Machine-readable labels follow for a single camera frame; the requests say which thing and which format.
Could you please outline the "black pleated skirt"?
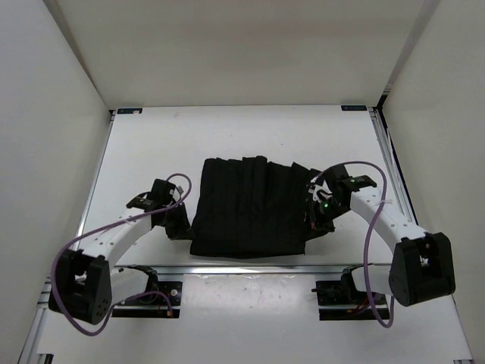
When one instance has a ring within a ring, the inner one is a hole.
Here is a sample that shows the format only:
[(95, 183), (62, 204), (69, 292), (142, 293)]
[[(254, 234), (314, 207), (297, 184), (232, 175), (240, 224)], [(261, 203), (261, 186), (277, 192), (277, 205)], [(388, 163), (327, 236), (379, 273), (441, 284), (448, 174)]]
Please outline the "black pleated skirt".
[(305, 221), (308, 184), (318, 175), (264, 156), (208, 158), (192, 221), (193, 256), (257, 259), (301, 255), (311, 239)]

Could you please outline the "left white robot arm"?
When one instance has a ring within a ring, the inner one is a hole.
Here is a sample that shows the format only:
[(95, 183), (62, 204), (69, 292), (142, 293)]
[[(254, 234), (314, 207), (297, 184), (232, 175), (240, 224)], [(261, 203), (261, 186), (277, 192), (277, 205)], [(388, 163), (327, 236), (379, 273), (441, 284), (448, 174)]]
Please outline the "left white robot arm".
[(90, 336), (82, 322), (103, 329), (115, 306), (163, 301), (173, 315), (168, 294), (158, 286), (156, 270), (144, 265), (118, 267), (119, 260), (138, 240), (161, 227), (172, 240), (190, 232), (185, 200), (190, 191), (173, 177), (154, 180), (149, 191), (135, 195), (116, 221), (76, 238), (79, 249), (67, 243), (52, 263), (48, 308), (62, 314), (79, 332)]

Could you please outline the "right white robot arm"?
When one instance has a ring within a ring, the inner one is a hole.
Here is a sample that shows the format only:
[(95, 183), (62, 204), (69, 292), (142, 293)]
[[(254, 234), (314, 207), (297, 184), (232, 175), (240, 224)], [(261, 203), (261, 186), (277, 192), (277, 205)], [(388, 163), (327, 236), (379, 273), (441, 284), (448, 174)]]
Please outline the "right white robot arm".
[(388, 265), (366, 261), (343, 271), (340, 293), (347, 302), (357, 303), (370, 291), (413, 306), (455, 292), (449, 238), (409, 220), (369, 176), (353, 177), (344, 165), (328, 168), (310, 180), (308, 204), (312, 230), (330, 233), (335, 219), (354, 212), (368, 223), (366, 235), (377, 233), (393, 255)]

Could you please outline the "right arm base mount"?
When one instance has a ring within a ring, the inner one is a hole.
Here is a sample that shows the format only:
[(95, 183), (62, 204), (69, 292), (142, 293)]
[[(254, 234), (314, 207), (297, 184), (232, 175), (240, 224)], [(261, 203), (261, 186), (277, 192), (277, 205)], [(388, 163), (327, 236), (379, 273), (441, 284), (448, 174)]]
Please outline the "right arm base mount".
[(339, 279), (315, 282), (312, 293), (316, 294), (318, 315), (321, 322), (376, 321), (368, 296), (357, 291), (348, 269)]

